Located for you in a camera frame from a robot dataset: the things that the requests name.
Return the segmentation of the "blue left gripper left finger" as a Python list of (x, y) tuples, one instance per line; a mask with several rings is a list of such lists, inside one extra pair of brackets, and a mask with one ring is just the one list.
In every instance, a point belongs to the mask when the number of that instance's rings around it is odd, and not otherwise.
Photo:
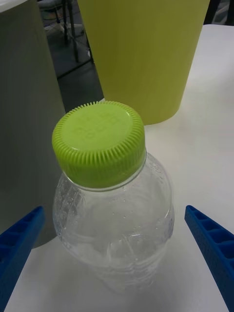
[(37, 207), (0, 235), (1, 312), (5, 310), (44, 222), (44, 209)]

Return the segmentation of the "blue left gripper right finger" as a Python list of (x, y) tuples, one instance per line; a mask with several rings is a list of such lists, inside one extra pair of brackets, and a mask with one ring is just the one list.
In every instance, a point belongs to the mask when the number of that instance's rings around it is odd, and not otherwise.
[(188, 205), (187, 223), (230, 312), (234, 311), (234, 235)]

